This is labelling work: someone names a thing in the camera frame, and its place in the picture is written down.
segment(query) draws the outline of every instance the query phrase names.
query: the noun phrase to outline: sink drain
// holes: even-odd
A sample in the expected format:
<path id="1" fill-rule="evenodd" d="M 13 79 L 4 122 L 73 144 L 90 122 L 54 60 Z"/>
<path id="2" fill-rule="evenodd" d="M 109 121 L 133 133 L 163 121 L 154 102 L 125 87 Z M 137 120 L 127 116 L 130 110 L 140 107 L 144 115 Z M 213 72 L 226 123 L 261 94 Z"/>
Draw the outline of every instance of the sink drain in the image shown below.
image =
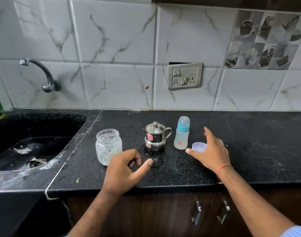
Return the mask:
<path id="1" fill-rule="evenodd" d="M 42 164 L 45 164 L 47 162 L 47 159 L 46 158 L 38 158 L 38 159 L 33 159 L 31 162 L 30 162 L 30 168 L 33 168 L 33 167 L 37 167 L 37 166 L 40 166 Z"/>

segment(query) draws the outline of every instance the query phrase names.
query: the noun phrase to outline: metal teapot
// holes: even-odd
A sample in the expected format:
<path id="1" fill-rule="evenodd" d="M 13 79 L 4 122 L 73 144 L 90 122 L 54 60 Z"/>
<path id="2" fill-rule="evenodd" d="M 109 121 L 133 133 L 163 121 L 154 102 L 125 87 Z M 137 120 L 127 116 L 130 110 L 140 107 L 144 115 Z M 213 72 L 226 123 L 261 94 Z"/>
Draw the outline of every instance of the metal teapot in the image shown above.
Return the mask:
<path id="1" fill-rule="evenodd" d="M 171 132 L 165 137 L 165 131 L 170 130 Z M 144 138 L 146 148 L 151 151 L 159 151 L 164 148 L 166 144 L 166 139 L 171 135 L 172 129 L 170 127 L 164 127 L 164 125 L 159 124 L 154 121 L 152 124 L 143 128 L 146 136 Z"/>

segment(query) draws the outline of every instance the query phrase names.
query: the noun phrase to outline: hand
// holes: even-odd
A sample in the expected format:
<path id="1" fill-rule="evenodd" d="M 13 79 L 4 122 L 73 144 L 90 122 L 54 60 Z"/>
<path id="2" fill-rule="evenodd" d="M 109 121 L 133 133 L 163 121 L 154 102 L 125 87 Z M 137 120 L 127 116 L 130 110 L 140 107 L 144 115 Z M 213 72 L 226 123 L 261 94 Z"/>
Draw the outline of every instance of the hand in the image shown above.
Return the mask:
<path id="1" fill-rule="evenodd" d="M 147 159 L 137 171 L 133 172 L 130 168 L 135 164 L 138 166 L 142 164 L 141 155 L 135 149 L 126 150 L 114 156 L 106 169 L 101 191 L 119 198 L 146 175 L 153 160 Z"/>
<path id="2" fill-rule="evenodd" d="M 223 141 L 216 138 L 207 127 L 204 127 L 204 131 L 204 135 L 207 137 L 206 150 L 197 152 L 188 148 L 186 152 L 217 174 L 222 165 L 230 164 L 229 152 L 225 148 Z"/>

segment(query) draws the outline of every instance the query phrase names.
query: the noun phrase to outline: teapot lid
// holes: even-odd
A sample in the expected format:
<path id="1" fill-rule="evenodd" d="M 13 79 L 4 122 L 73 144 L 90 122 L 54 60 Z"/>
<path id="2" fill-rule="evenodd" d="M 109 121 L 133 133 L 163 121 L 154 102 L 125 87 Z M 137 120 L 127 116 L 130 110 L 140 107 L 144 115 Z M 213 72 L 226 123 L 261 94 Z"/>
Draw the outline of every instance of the teapot lid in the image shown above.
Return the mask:
<path id="1" fill-rule="evenodd" d="M 147 125 L 145 130 L 150 134 L 161 134 L 166 131 L 166 127 L 154 121 L 152 124 Z"/>

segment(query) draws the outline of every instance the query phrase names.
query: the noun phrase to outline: teapot handle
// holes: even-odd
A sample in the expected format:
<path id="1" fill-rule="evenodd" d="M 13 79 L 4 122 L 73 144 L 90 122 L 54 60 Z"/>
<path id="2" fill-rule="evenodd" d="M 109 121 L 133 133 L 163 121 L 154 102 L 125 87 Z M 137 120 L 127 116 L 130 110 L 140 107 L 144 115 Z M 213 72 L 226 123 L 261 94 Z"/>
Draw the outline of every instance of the teapot handle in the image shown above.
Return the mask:
<path id="1" fill-rule="evenodd" d="M 167 127 L 166 130 L 171 130 L 171 132 L 166 136 L 166 139 L 172 134 L 172 129 L 170 127 Z"/>

